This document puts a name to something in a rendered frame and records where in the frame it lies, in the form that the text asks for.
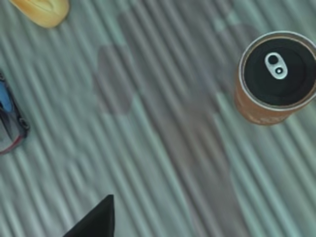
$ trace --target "yellow plastic object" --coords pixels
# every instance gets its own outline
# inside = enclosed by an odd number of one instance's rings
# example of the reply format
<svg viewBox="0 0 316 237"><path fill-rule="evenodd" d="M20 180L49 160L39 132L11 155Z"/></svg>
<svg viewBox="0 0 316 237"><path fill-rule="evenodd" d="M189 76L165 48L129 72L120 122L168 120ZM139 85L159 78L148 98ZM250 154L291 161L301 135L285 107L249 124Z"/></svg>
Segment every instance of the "yellow plastic object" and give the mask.
<svg viewBox="0 0 316 237"><path fill-rule="evenodd" d="M36 24L52 28L59 25L69 12L69 0L10 0Z"/></svg>

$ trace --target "can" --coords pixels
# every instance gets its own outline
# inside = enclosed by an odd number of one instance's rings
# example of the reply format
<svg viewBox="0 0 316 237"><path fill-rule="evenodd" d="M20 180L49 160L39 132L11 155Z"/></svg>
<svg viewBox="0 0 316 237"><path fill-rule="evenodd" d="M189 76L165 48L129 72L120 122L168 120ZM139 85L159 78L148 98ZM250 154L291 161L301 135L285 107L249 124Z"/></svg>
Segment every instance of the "can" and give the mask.
<svg viewBox="0 0 316 237"><path fill-rule="evenodd" d="M283 122L316 96L316 46L294 32L265 34L243 53L235 82L235 105L245 119Z"/></svg>

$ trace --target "pull tab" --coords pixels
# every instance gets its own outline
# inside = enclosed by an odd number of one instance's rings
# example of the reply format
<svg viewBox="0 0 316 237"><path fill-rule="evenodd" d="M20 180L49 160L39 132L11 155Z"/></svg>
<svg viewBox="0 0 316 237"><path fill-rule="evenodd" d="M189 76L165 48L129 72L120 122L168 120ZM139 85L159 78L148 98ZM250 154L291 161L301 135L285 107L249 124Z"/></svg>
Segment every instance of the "pull tab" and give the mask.
<svg viewBox="0 0 316 237"><path fill-rule="evenodd" d="M288 69L281 55L276 52L267 54L265 58L265 64L272 77L277 80L286 78Z"/></svg>

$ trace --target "toy car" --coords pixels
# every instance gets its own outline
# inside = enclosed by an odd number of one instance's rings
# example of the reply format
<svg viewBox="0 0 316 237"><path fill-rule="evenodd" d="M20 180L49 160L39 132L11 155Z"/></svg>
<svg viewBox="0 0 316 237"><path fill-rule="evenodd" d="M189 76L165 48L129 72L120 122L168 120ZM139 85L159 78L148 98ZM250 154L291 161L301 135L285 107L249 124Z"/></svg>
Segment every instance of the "toy car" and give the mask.
<svg viewBox="0 0 316 237"><path fill-rule="evenodd" d="M0 72L0 155L16 148L27 137L30 126L20 113Z"/></svg>

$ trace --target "can lid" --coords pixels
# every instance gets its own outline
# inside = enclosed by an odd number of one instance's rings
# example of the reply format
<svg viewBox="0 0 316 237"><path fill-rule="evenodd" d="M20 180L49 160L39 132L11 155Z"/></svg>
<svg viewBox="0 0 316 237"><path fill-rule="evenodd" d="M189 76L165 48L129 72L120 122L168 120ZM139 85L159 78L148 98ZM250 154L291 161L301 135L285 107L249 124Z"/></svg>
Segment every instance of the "can lid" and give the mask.
<svg viewBox="0 0 316 237"><path fill-rule="evenodd" d="M244 68L249 91L274 106L304 99L316 80L316 61L306 46L291 39L270 39L250 53Z"/></svg>

